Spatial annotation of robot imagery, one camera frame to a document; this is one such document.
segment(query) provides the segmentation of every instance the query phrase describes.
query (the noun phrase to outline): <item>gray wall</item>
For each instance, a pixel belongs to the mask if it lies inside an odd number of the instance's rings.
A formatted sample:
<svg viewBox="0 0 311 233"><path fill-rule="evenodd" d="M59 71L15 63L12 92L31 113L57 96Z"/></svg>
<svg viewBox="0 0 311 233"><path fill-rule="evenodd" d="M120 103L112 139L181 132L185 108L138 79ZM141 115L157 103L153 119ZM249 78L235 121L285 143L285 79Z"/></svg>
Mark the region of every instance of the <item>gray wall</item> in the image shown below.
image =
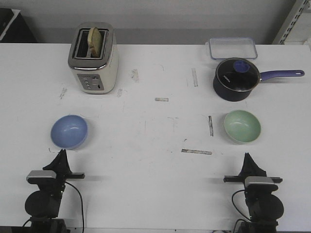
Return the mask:
<svg viewBox="0 0 311 233"><path fill-rule="evenodd" d="M250 36L270 44L294 0L0 0L42 43L71 43L82 22L108 22L119 44L204 44Z"/></svg>

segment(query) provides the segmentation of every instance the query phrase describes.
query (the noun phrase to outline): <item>blue bowl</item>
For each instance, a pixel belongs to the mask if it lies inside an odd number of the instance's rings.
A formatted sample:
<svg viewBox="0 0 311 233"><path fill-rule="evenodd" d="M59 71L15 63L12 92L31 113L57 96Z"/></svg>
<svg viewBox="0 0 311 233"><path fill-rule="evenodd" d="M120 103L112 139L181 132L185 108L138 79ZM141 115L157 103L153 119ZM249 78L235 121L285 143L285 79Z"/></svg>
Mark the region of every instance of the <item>blue bowl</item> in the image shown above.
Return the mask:
<svg viewBox="0 0 311 233"><path fill-rule="evenodd" d="M51 129L52 142L63 149L74 149L87 137L86 121L77 115L63 116Z"/></svg>

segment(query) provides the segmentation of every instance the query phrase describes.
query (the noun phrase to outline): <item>green bowl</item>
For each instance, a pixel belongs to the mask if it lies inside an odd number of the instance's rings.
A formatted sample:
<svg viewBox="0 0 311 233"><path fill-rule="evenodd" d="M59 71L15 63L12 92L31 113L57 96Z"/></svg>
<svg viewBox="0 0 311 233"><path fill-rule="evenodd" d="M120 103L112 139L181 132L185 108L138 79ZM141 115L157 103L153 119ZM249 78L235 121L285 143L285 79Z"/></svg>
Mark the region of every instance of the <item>green bowl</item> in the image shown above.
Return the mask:
<svg viewBox="0 0 311 233"><path fill-rule="evenodd" d="M225 131L238 143L249 143L260 135L261 126L258 119L250 112L236 110L228 113L224 121Z"/></svg>

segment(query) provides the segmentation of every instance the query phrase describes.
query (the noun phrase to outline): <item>toaster slot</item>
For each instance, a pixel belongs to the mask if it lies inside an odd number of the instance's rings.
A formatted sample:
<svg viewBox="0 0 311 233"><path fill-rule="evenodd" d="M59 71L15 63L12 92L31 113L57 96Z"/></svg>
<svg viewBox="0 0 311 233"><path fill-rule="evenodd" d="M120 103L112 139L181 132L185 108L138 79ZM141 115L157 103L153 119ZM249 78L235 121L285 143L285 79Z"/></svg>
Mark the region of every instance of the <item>toaster slot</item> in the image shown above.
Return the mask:
<svg viewBox="0 0 311 233"><path fill-rule="evenodd" d="M102 49L100 57L92 57L90 49L87 43L87 36L89 33L89 29L81 29L79 31L78 40L75 46L74 59L102 59L105 50L105 42L108 35L108 30L99 29L99 32L102 35Z"/></svg>

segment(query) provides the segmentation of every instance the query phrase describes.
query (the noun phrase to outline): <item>saucepan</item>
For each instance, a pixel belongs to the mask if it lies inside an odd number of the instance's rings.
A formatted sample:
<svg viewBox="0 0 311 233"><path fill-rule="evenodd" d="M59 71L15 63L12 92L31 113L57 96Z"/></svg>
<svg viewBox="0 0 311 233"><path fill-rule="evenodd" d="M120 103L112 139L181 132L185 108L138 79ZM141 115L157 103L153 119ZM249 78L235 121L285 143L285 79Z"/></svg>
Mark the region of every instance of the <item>saucepan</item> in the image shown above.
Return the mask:
<svg viewBox="0 0 311 233"><path fill-rule="evenodd" d="M228 101L241 101L259 84L274 77L301 77L302 70L272 70L260 73L257 67L242 58L228 58L216 68L213 81L215 92Z"/></svg>

